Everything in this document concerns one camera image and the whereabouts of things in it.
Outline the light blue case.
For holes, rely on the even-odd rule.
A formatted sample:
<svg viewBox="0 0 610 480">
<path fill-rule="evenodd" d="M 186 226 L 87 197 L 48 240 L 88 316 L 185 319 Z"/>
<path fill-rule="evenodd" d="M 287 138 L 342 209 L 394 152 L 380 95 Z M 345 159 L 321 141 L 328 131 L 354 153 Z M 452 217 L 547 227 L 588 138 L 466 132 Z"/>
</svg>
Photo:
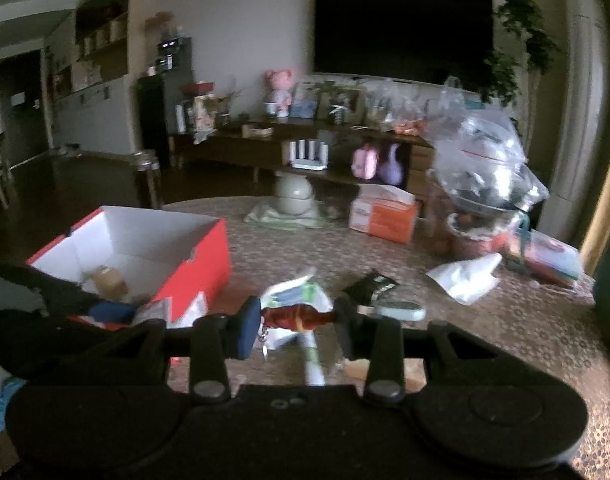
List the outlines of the light blue case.
<svg viewBox="0 0 610 480">
<path fill-rule="evenodd" d="M 395 318 L 401 322 L 416 323 L 423 321 L 427 310 L 412 301 L 382 301 L 373 306 L 378 315 Z"/>
</svg>

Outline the pink red basket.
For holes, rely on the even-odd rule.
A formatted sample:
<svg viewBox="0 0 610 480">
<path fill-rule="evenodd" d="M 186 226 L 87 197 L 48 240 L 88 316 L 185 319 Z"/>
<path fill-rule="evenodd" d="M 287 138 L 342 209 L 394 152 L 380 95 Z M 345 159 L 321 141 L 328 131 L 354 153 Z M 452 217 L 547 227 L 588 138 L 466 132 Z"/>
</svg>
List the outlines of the pink red basket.
<svg viewBox="0 0 610 480">
<path fill-rule="evenodd" d="M 445 226 L 453 256 L 458 260 L 468 260 L 504 252 L 516 220 L 453 212 L 445 220 Z"/>
</svg>

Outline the red cardboard box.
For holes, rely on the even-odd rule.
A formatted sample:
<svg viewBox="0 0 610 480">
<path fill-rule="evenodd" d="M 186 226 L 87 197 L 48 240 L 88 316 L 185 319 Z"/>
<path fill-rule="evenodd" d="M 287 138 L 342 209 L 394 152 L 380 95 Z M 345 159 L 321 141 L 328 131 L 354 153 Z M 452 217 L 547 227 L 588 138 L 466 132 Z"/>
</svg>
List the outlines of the red cardboard box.
<svg viewBox="0 0 610 480">
<path fill-rule="evenodd" d="M 120 206 L 92 211 L 68 235 L 28 258 L 28 264 L 87 292 L 96 292 L 90 274 L 112 266 L 124 276 L 129 300 L 171 298 L 174 314 L 199 292 L 204 292 L 209 313 L 231 272 L 223 219 Z"/>
</svg>

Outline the white paper bag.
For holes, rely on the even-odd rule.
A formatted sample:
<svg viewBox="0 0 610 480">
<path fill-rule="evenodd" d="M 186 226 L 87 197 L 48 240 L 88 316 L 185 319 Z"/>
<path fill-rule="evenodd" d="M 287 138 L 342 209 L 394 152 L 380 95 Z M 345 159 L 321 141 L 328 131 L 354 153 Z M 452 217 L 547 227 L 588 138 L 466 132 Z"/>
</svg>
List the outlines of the white paper bag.
<svg viewBox="0 0 610 480">
<path fill-rule="evenodd" d="M 502 261 L 499 252 L 474 259 L 445 263 L 427 271 L 446 294 L 462 306 L 472 306 L 499 283 L 494 272 Z"/>
</svg>

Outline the yellow round plush toy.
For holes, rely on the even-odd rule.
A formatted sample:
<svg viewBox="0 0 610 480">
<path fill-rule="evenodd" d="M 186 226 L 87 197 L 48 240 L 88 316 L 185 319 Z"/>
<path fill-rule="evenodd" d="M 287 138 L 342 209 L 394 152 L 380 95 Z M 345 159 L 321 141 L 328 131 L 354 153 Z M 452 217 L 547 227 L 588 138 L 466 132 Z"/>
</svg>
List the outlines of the yellow round plush toy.
<svg viewBox="0 0 610 480">
<path fill-rule="evenodd" d="M 124 276 L 112 266 L 99 266 L 90 274 L 92 284 L 98 295 L 111 301 L 121 301 L 128 294 L 128 286 Z"/>
</svg>

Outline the grey green round pot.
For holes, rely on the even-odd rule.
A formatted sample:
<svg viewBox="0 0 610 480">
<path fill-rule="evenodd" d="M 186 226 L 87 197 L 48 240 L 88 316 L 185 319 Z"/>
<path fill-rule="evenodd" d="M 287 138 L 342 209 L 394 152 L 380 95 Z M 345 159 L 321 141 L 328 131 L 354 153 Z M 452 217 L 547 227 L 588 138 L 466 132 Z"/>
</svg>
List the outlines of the grey green round pot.
<svg viewBox="0 0 610 480">
<path fill-rule="evenodd" d="M 315 203 L 311 182 L 299 174 L 277 174 L 273 201 L 281 214 L 306 214 Z"/>
</svg>

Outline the white green tube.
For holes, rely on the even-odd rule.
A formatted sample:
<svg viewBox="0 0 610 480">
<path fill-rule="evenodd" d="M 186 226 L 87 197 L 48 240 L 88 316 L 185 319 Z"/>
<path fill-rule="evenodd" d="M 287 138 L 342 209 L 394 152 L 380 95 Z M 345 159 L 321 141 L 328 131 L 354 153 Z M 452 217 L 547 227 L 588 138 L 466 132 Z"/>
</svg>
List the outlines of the white green tube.
<svg viewBox="0 0 610 480">
<path fill-rule="evenodd" d="M 299 348 L 301 348 L 303 354 L 306 385 L 312 387 L 326 385 L 315 334 L 311 330 L 299 333 Z"/>
</svg>

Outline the photo frame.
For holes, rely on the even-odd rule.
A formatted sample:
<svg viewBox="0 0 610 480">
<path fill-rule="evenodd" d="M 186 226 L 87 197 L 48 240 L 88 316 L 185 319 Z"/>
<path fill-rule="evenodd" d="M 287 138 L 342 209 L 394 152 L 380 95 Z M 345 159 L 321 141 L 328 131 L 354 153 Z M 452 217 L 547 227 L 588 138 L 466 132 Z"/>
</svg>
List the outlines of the photo frame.
<svg viewBox="0 0 610 480">
<path fill-rule="evenodd" d="M 326 84 L 319 88 L 317 119 L 336 126 L 355 126 L 363 122 L 366 109 L 365 88 Z"/>
</svg>

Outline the black foil snack packet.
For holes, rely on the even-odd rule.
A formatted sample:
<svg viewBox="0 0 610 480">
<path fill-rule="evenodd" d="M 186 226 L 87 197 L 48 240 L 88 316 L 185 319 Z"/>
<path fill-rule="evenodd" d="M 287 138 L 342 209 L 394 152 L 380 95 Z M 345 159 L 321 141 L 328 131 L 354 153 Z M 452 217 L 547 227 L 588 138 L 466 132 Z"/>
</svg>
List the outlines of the black foil snack packet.
<svg viewBox="0 0 610 480">
<path fill-rule="evenodd" d="M 344 294 L 351 298 L 355 304 L 371 306 L 386 292 L 395 289 L 398 281 L 386 276 L 377 270 L 371 270 L 357 282 L 343 289 Z"/>
</svg>

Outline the orange snack packet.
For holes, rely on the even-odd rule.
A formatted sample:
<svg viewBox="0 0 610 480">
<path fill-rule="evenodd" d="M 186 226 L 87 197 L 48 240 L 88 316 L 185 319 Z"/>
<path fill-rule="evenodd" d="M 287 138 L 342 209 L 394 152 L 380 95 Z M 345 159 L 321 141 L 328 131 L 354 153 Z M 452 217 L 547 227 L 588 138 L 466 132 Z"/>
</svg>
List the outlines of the orange snack packet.
<svg viewBox="0 0 610 480">
<path fill-rule="evenodd" d="M 265 308 L 261 312 L 262 326 L 269 330 L 291 330 L 307 332 L 320 326 L 331 324 L 337 315 L 333 312 L 319 312 L 310 304 L 292 304 L 286 307 Z"/>
</svg>

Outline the dark glass jar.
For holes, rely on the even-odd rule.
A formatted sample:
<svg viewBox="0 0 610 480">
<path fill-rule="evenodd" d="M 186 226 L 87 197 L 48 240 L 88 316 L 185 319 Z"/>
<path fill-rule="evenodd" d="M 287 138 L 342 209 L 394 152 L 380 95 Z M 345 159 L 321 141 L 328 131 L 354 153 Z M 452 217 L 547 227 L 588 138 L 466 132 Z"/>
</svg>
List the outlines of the dark glass jar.
<svg viewBox="0 0 610 480">
<path fill-rule="evenodd" d="M 139 205 L 142 208 L 161 209 L 161 173 L 155 154 L 151 151 L 135 152 L 130 156 L 130 163 Z"/>
</svg>

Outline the large clear plastic bag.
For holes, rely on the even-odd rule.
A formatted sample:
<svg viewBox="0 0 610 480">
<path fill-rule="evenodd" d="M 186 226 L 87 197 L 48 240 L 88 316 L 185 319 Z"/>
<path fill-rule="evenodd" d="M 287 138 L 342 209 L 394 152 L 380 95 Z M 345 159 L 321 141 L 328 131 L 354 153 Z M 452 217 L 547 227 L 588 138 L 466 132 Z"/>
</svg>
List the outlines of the large clear plastic bag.
<svg viewBox="0 0 610 480">
<path fill-rule="evenodd" d="M 474 216 L 529 212 L 549 191 L 527 167 L 510 117 L 470 108 L 460 80 L 450 76 L 427 109 L 422 138 L 434 148 L 433 176 L 454 205 Z"/>
</svg>

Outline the pink plush pig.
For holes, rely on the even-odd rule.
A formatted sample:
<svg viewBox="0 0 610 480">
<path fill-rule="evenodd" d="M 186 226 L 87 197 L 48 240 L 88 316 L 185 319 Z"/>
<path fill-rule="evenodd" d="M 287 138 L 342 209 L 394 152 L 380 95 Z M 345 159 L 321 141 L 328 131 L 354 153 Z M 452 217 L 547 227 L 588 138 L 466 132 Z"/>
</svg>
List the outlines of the pink plush pig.
<svg viewBox="0 0 610 480">
<path fill-rule="evenodd" d="M 268 103 L 275 104 L 275 115 L 278 118 L 287 118 L 292 104 L 292 88 L 295 83 L 293 70 L 267 70 L 265 78 L 270 90 Z"/>
</svg>

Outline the lace tablecloth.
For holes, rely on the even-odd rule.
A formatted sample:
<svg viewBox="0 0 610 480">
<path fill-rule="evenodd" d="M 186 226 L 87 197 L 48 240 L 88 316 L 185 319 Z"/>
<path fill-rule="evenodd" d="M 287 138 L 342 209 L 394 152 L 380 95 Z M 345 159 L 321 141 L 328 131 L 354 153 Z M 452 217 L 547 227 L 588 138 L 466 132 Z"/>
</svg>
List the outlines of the lace tablecloth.
<svg viewBox="0 0 610 480">
<path fill-rule="evenodd" d="M 574 387 L 587 403 L 589 425 L 572 464 L 587 479 L 610 479 L 610 352 L 597 326 L 590 278 L 563 290 L 499 266 L 498 285 L 472 306 L 462 306 L 427 277 L 440 262 L 420 242 L 392 243 L 337 220 L 298 231 L 245 222 L 259 202 L 214 197 L 167 207 L 225 220 L 232 268 L 219 310 L 238 307 L 247 296 L 308 268 L 315 268 L 316 282 L 331 298 L 377 270 L 397 281 L 393 298 L 419 304 L 429 321 L 453 323 Z"/>
</svg>

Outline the pink small case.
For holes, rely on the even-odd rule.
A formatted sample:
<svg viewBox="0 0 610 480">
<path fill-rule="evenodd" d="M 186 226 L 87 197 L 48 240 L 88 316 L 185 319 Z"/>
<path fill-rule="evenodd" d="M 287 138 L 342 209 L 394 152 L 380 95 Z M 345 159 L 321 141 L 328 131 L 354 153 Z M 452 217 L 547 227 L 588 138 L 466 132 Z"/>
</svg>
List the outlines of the pink small case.
<svg viewBox="0 0 610 480">
<path fill-rule="evenodd" d="M 379 150 L 371 143 L 365 143 L 354 152 L 351 163 L 355 178 L 369 181 L 375 177 L 378 169 Z"/>
</svg>

